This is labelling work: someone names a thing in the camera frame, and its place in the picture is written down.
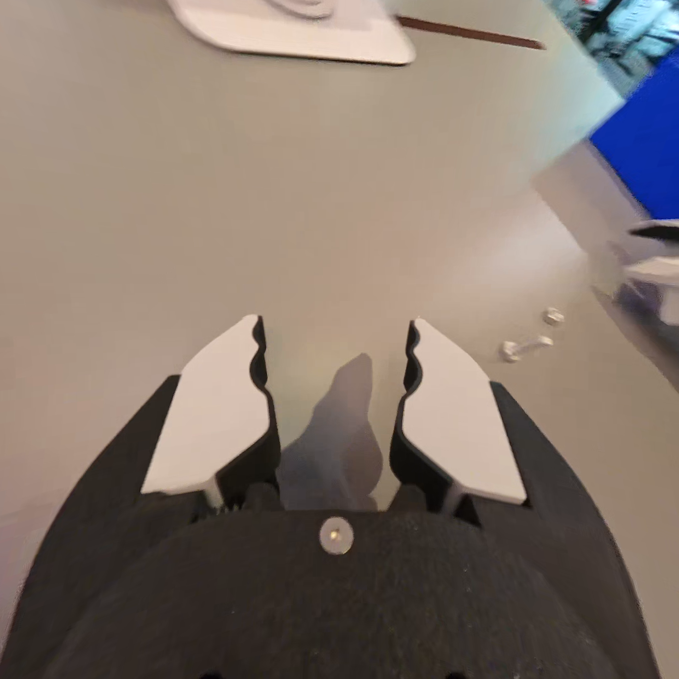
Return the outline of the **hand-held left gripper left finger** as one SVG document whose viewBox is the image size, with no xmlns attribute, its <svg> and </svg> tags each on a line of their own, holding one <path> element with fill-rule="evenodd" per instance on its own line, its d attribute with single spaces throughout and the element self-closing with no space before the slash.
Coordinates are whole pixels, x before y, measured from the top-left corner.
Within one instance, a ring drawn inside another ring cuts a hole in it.
<svg viewBox="0 0 679 679">
<path fill-rule="evenodd" d="M 144 495 L 203 493 L 216 510 L 276 482 L 281 446 L 267 389 L 263 318 L 246 315 L 182 369 L 145 479 Z"/>
</svg>

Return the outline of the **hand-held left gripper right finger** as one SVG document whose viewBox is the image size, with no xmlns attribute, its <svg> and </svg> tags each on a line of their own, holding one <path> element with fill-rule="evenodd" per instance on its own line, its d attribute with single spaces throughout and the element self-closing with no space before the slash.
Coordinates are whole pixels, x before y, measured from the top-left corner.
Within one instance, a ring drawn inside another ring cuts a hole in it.
<svg viewBox="0 0 679 679">
<path fill-rule="evenodd" d="M 523 506 L 528 492 L 486 372 L 423 318 L 410 321 L 404 394 L 390 470 L 424 496 L 427 511 L 455 513 L 467 497 Z"/>
</svg>

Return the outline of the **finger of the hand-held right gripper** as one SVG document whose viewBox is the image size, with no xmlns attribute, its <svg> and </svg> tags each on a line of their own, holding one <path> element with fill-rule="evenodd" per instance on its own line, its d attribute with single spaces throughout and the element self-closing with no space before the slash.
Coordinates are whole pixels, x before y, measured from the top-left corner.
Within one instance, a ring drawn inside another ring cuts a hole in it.
<svg viewBox="0 0 679 679">
<path fill-rule="evenodd" d="M 678 243 L 678 219 L 645 220 L 636 224 L 628 233 L 663 243 Z"/>
<path fill-rule="evenodd" d="M 649 258 L 624 267 L 625 278 L 632 284 L 655 287 L 658 293 L 658 317 L 663 323 L 678 322 L 678 259 Z"/>
</svg>

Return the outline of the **silver hex bolt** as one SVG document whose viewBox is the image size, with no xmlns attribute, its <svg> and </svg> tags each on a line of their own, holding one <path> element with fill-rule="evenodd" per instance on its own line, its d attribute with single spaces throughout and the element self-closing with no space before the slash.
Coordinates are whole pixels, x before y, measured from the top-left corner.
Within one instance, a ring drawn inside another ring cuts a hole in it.
<svg viewBox="0 0 679 679">
<path fill-rule="evenodd" d="M 547 335 L 540 335 L 522 342 L 504 341 L 498 348 L 498 356 L 503 362 L 516 363 L 529 354 L 553 346 L 554 340 Z"/>
</svg>

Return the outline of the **blue box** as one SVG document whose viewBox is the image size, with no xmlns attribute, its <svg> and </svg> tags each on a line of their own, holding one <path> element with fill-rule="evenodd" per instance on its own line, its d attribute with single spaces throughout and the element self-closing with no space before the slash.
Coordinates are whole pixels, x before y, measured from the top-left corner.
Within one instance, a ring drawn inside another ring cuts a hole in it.
<svg viewBox="0 0 679 679">
<path fill-rule="evenodd" d="M 678 219 L 678 50 L 665 57 L 590 142 L 653 219 Z"/>
</svg>

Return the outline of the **white monitor stand base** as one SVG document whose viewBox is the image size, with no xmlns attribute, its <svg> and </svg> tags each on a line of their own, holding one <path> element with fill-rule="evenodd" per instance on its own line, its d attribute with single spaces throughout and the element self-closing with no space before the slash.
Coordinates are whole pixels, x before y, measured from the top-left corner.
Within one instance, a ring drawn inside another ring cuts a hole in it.
<svg viewBox="0 0 679 679">
<path fill-rule="evenodd" d="M 241 54 L 404 66 L 415 47 L 383 1 L 168 1 L 192 36 Z"/>
</svg>

